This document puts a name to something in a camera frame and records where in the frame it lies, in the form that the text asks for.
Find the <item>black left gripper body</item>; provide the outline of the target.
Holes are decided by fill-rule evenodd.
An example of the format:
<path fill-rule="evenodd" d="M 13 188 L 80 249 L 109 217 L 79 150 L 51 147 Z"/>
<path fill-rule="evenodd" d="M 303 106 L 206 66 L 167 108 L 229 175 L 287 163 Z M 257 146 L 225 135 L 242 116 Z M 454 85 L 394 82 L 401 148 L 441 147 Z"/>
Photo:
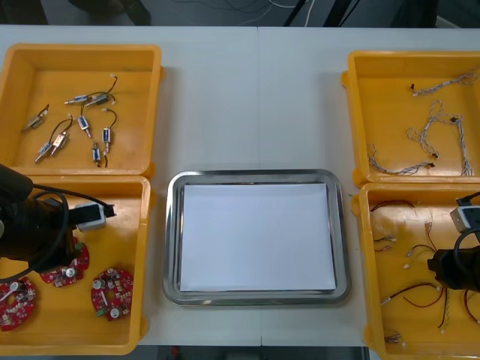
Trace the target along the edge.
<path fill-rule="evenodd" d="M 68 266 L 80 254 L 65 199 L 1 203 L 1 257 L 27 262 L 35 272 Z"/>

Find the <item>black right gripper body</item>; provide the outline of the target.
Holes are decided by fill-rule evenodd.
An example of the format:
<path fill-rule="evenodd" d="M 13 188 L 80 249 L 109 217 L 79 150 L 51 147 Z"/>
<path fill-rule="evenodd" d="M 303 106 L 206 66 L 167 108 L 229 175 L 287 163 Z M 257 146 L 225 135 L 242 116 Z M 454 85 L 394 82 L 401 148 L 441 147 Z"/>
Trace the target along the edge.
<path fill-rule="evenodd" d="M 479 291 L 479 247 L 460 249 L 461 268 L 453 250 L 438 250 L 427 261 L 429 270 L 444 287 L 452 290 Z"/>

